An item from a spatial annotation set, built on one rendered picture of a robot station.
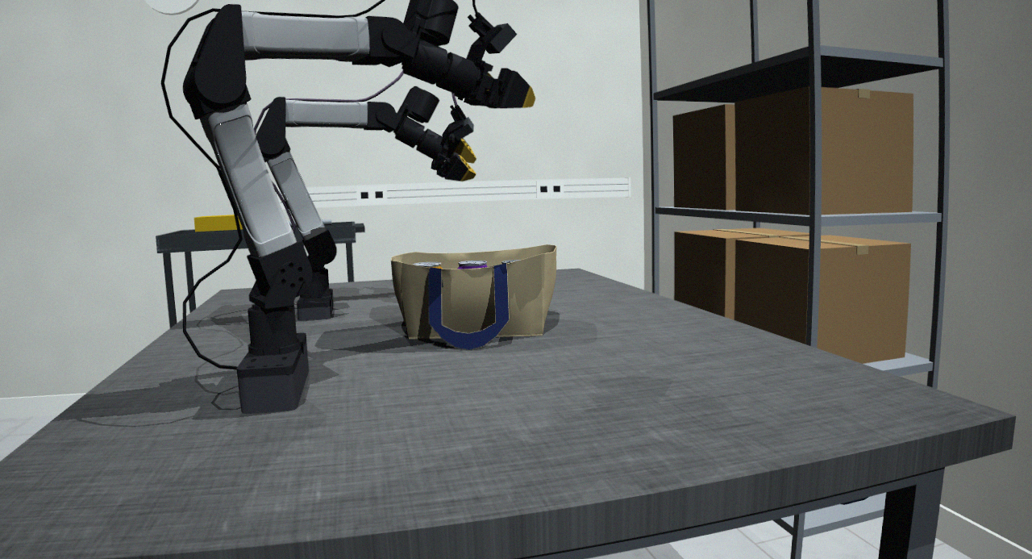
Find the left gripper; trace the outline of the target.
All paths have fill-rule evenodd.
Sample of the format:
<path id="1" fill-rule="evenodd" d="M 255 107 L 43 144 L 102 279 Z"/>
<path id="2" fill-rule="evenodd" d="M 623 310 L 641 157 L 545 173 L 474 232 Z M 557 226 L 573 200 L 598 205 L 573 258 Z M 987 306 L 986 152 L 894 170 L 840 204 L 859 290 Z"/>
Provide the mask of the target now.
<path id="1" fill-rule="evenodd" d="M 476 156 L 472 149 L 467 146 L 467 141 L 464 139 L 455 139 L 453 133 L 449 135 L 448 140 L 443 144 L 441 143 L 442 138 L 442 136 L 427 128 L 427 135 L 416 150 L 434 159 L 431 162 L 431 169 L 436 170 L 436 174 L 443 177 L 443 179 L 474 179 L 476 173 L 472 167 L 469 167 L 467 163 L 474 165 Z"/>

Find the beige canvas tote bag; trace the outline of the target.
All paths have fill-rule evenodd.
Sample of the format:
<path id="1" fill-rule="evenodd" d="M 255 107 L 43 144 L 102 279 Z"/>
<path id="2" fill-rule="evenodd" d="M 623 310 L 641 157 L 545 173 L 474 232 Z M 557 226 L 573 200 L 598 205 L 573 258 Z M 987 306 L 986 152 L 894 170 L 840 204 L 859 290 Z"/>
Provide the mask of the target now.
<path id="1" fill-rule="evenodd" d="M 502 261 L 511 264 L 502 264 Z M 485 268 L 458 269 L 461 261 Z M 442 269 L 419 266 L 441 262 Z M 408 252 L 391 258 L 408 337 L 441 337 L 473 350 L 497 335 L 543 334 L 556 287 L 556 246 L 489 252 Z"/>

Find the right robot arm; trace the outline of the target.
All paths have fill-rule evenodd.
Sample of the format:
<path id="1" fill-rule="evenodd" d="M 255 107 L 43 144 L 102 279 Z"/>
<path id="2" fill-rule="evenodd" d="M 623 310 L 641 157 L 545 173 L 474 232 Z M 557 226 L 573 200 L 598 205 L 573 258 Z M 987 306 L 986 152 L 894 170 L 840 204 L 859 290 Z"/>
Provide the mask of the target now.
<path id="1" fill-rule="evenodd" d="M 307 333 L 296 332 L 294 299 L 307 292 L 313 277 L 305 246 L 281 210 L 256 139 L 247 104 L 246 60 L 402 63 L 404 74 L 434 85 L 448 73 L 448 51 L 441 45 L 450 41 L 459 8 L 453 0 L 410 0 L 401 22 L 391 17 L 262 15 L 227 4 L 204 29 L 183 93 L 216 154 L 256 280 L 248 294 L 254 304 L 248 308 L 251 343 L 237 365 L 238 379 L 294 373 L 307 344 Z"/>

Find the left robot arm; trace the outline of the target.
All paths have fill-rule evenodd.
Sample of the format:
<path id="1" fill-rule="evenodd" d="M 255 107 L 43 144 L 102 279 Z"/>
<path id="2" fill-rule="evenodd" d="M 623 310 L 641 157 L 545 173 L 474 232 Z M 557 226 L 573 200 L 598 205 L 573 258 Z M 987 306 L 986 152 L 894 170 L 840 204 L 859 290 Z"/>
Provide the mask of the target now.
<path id="1" fill-rule="evenodd" d="M 264 117 L 256 139 L 264 162 L 272 170 L 279 191 L 289 212 L 298 226 L 302 243 L 307 248 L 307 259 L 312 265 L 312 283 L 298 299 L 298 308 L 330 307 L 332 290 L 329 290 L 328 269 L 338 253 L 335 242 L 314 207 L 305 182 L 300 177 L 298 167 L 290 153 L 286 139 L 286 127 L 350 127 L 364 130 L 393 131 L 395 139 L 410 147 L 420 146 L 427 132 L 423 123 L 428 123 L 434 114 L 439 99 L 434 94 L 419 87 L 410 88 L 398 112 L 387 102 L 333 102 L 298 101 L 277 97 Z M 445 143 L 450 134 L 461 140 L 474 132 L 474 124 L 460 113 L 460 108 L 452 108 L 454 120 L 442 134 Z M 401 114 L 401 116 L 400 116 Z M 408 116 L 410 118 L 408 118 Z M 413 119 L 413 120 L 410 120 Z M 416 121 L 422 123 L 418 124 Z M 425 122 L 424 122 L 425 121 Z M 266 160 L 266 161 L 265 161 Z"/>

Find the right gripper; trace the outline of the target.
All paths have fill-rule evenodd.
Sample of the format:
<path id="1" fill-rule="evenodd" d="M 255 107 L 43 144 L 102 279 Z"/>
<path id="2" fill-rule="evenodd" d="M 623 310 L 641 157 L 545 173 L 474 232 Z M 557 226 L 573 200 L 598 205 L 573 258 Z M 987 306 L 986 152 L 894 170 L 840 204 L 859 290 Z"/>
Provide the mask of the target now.
<path id="1" fill-rule="evenodd" d="M 481 65 L 476 65 L 474 60 L 467 60 L 452 52 L 448 53 L 448 58 L 450 59 L 448 73 L 442 81 L 436 83 L 436 87 L 454 93 L 454 96 L 461 101 L 464 98 L 469 106 L 533 107 L 535 103 L 533 87 L 516 71 L 501 68 L 498 79 L 494 80 L 493 75 L 488 73 L 493 71 L 493 65 L 485 63 L 485 60 L 481 60 Z"/>

